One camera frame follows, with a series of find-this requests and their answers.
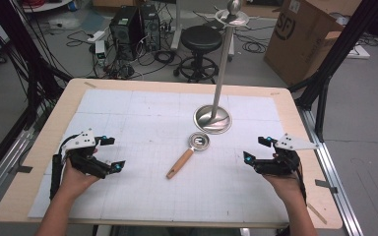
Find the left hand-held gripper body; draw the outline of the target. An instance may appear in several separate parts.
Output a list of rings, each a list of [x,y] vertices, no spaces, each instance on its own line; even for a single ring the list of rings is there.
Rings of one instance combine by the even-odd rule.
[[[66,158],[71,160],[74,168],[84,174],[104,179],[109,174],[110,165],[94,157],[100,137],[102,136],[96,137],[92,129],[87,129],[80,134],[67,138],[62,143],[61,149],[65,150]]]

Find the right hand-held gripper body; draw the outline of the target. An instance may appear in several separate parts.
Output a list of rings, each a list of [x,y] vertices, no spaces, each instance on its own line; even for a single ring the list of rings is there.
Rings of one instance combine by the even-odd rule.
[[[317,149],[317,144],[305,141],[290,134],[284,134],[271,146],[275,149],[276,157],[272,159],[257,159],[258,164],[253,165],[259,174],[285,176],[296,171],[299,167],[300,157],[298,150]]]

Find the person's right hand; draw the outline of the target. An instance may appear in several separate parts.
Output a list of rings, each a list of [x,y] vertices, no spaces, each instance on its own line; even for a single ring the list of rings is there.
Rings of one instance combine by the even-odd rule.
[[[278,197],[283,201],[299,201],[302,199],[299,182],[295,174],[274,176],[266,174],[264,178],[273,186]]]

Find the person's left hand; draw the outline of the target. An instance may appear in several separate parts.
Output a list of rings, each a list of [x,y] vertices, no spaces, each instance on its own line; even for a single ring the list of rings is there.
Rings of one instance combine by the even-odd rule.
[[[73,167],[71,160],[66,159],[66,165],[63,172],[62,183],[58,192],[69,199],[76,199],[93,183],[97,182],[98,178],[93,175],[86,175]]]

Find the white grid mat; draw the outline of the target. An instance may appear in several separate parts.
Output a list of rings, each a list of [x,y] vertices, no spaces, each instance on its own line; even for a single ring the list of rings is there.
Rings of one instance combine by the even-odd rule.
[[[89,187],[75,202],[73,219],[120,221],[269,223],[287,221],[282,201],[270,184],[243,161],[249,152],[269,159],[272,149],[260,136],[280,138],[284,129],[273,99],[224,95],[231,115],[228,131],[210,137],[173,178],[166,173],[189,147],[197,128],[193,115],[212,101],[209,94],[89,89],[65,134],[91,129],[114,138],[99,147],[101,161],[124,169]]]

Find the tall metal pole stand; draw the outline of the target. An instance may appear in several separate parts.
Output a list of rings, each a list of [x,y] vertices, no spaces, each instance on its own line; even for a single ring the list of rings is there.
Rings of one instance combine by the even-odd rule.
[[[220,58],[220,70],[214,102],[211,105],[199,107],[193,116],[196,127],[204,133],[218,135],[226,132],[231,124],[230,113],[220,106],[221,89],[224,81],[224,74],[227,64],[227,57],[230,51],[233,32],[236,28],[246,27],[249,17],[241,11],[242,0],[228,0],[226,8],[218,10],[215,19],[224,26],[224,40]]]

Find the small white device box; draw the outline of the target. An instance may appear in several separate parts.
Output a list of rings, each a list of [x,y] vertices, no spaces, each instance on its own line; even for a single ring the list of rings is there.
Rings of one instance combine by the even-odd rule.
[[[105,65],[106,61],[106,46],[104,40],[97,40],[94,44],[94,54],[97,58],[97,62],[100,66]]]

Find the white power strip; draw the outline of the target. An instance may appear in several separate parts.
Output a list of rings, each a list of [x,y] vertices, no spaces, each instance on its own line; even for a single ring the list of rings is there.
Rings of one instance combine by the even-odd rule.
[[[96,41],[102,39],[105,36],[105,34],[105,30],[98,30],[87,39],[87,42],[95,43]]]

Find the large cardboard box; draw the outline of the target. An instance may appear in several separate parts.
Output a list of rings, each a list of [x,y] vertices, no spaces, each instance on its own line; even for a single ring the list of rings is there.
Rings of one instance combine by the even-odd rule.
[[[283,0],[264,61],[288,85],[312,76],[362,0]]]

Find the large black computer tower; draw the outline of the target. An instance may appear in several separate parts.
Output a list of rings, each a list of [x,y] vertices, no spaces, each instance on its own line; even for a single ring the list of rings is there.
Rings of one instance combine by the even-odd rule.
[[[118,57],[127,61],[135,60],[137,44],[143,38],[139,9],[136,6],[121,6],[109,28]]]

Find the slim black computer tower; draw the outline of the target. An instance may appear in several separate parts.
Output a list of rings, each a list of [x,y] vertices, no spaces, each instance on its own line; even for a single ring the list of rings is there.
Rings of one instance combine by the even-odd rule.
[[[159,16],[154,4],[146,3],[140,7],[142,27],[148,51],[160,50]]]

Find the black round stool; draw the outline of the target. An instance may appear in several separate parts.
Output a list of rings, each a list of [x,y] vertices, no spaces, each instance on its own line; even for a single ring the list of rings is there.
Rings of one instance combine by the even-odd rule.
[[[206,54],[221,47],[221,34],[211,27],[194,26],[181,34],[180,41],[192,55],[178,64],[173,76],[182,75],[188,83],[210,80],[214,84],[214,76],[219,73],[220,68],[212,59],[206,57]]]

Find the white round table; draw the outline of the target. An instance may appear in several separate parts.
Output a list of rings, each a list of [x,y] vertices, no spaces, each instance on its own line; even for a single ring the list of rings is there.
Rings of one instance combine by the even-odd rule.
[[[36,6],[23,5],[23,10],[26,13],[44,12],[67,6],[71,1],[72,0],[61,0],[60,2],[50,2],[49,0],[45,0],[42,4]]]

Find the aluminium rail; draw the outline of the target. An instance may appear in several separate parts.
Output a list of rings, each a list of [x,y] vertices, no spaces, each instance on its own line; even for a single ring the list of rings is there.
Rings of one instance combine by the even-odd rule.
[[[27,124],[27,112],[24,111],[0,143],[0,188],[8,176],[32,170],[31,167],[24,166],[23,162],[51,111],[51,108],[39,108],[31,125]]]
[[[324,141],[321,141],[318,138],[317,133],[315,132],[316,119],[314,118],[314,115],[311,111],[303,109],[298,109],[298,113],[302,119],[310,141],[318,146],[316,149],[316,156],[322,167],[326,183],[328,184],[328,188],[331,191],[338,212],[343,221],[343,227],[346,230],[346,234],[348,236],[364,236],[327,145]]]

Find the black metal frame post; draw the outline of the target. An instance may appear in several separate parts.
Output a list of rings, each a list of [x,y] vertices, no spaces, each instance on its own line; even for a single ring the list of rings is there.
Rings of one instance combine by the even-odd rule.
[[[9,37],[12,46],[9,46],[1,35],[0,45],[9,56],[19,78],[25,79],[28,83],[28,106],[0,144],[1,162],[10,141],[35,122],[38,107],[45,100],[55,100],[61,96],[63,88],[56,78],[70,82],[73,77],[43,58],[12,0],[0,0],[0,27]]]
[[[305,81],[288,88],[290,92],[304,89],[302,95],[295,100],[296,106],[301,110],[310,111],[314,101],[318,100],[314,133],[320,142],[324,142],[323,129],[330,81],[377,16],[378,0],[361,0],[317,71]]]

